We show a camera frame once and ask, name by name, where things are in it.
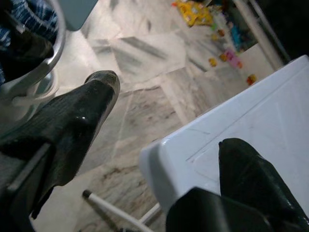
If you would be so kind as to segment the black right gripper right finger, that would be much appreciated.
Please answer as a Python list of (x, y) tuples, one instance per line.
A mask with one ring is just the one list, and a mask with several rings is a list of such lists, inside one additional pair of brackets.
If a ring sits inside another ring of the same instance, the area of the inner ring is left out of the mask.
[(309, 218), (275, 167), (239, 138), (219, 143), (221, 195), (261, 213), (275, 232), (309, 232)]

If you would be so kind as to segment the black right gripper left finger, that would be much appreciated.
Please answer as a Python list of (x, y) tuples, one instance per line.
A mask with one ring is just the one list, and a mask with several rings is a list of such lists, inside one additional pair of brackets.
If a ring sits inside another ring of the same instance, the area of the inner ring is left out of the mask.
[(83, 85), (55, 97), (26, 124), (0, 139), (1, 153), (26, 162), (42, 146), (48, 146), (39, 181), (24, 175), (8, 186), (10, 193), (17, 194), (23, 185), (29, 185), (32, 200), (28, 201), (28, 215), (36, 218), (53, 188), (75, 177), (119, 92), (115, 72), (97, 71)]

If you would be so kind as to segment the navy blue garment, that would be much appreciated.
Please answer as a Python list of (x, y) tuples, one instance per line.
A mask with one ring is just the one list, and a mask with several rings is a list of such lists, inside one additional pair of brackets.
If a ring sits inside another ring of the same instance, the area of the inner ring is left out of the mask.
[(39, 66), (54, 55), (53, 44), (33, 33), (13, 35), (8, 48), (0, 50), (0, 76), (7, 83)]

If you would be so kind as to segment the blue plaid garment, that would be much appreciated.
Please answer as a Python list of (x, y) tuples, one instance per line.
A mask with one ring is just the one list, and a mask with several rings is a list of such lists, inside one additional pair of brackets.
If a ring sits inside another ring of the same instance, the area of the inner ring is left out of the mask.
[(0, 51), (24, 45), (30, 35), (55, 43), (58, 16), (45, 0), (0, 0)]

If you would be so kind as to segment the pale plastic folding table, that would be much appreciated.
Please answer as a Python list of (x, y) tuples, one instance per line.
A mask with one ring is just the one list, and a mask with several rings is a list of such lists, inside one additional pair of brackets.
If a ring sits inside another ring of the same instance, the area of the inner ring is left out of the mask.
[(158, 205), (135, 219), (94, 192), (83, 197), (137, 226), (158, 209), (166, 232), (275, 232), (257, 210), (221, 195), (219, 143), (239, 138), (269, 161), (309, 218), (309, 57), (301, 56), (140, 153)]

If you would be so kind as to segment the grey laundry basket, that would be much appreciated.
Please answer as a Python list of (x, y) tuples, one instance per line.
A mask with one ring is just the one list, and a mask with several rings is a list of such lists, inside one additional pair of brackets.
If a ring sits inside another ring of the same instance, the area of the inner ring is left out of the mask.
[(0, 86), (0, 100), (12, 100), (16, 97), (25, 95), (29, 89), (39, 83), (53, 70), (61, 57), (65, 43), (65, 17), (58, 0), (46, 0), (46, 2), (53, 8), (58, 17), (58, 30), (53, 46), (54, 55), (42, 61), (40, 65), (27, 74)]

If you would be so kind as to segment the pink toy block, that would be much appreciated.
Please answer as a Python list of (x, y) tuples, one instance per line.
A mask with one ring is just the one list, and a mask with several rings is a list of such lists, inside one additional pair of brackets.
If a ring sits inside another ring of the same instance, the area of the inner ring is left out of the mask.
[(234, 68), (241, 69), (243, 67), (243, 64), (240, 60), (240, 58), (237, 56), (237, 54), (230, 48), (226, 49), (224, 52), (224, 55), (226, 56), (227, 62)]

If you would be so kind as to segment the yellow snack bag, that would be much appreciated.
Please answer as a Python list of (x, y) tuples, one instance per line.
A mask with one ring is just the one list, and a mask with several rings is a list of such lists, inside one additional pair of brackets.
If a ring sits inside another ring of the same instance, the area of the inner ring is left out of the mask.
[(209, 8), (201, 3), (193, 0), (175, 0), (172, 3), (175, 6), (187, 26), (212, 26), (213, 16)]

